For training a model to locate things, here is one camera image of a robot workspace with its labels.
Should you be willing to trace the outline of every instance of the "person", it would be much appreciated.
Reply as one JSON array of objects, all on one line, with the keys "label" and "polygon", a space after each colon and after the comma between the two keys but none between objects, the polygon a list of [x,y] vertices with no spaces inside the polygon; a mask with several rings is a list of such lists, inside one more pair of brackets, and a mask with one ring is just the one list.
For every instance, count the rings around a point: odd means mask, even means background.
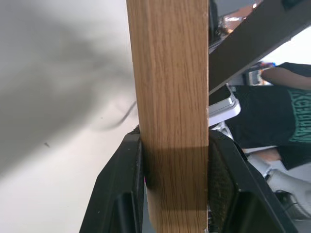
[{"label": "person", "polygon": [[311,162],[311,65],[283,63],[261,76],[273,85],[235,86],[241,112],[225,123],[241,148],[287,169]]}]

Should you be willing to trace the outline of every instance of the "white wall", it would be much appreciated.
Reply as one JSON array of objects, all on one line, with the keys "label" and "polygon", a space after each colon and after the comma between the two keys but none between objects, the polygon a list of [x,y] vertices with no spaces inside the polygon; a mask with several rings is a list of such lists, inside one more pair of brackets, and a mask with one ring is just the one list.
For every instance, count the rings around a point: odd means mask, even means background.
[{"label": "white wall", "polygon": [[125,0],[0,1],[0,232],[78,232],[138,124]]}]

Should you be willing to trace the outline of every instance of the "black t-shirt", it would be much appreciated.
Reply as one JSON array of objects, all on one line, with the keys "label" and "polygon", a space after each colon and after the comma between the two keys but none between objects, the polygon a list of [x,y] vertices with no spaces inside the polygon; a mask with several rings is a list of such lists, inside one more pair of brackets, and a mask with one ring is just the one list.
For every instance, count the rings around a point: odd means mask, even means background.
[{"label": "black t-shirt", "polygon": [[[310,65],[279,67],[311,77]],[[242,148],[291,147],[311,158],[311,91],[277,85],[236,86],[236,90],[241,112],[226,124]]]}]

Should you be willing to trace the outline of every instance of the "wood grain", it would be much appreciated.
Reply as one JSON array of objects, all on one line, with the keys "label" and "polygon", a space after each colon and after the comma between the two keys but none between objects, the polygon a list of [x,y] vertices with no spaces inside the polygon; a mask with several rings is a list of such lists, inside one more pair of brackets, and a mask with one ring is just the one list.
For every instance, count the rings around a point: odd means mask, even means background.
[{"label": "wood grain", "polygon": [[207,227],[208,1],[127,0],[149,214],[157,232]]}]

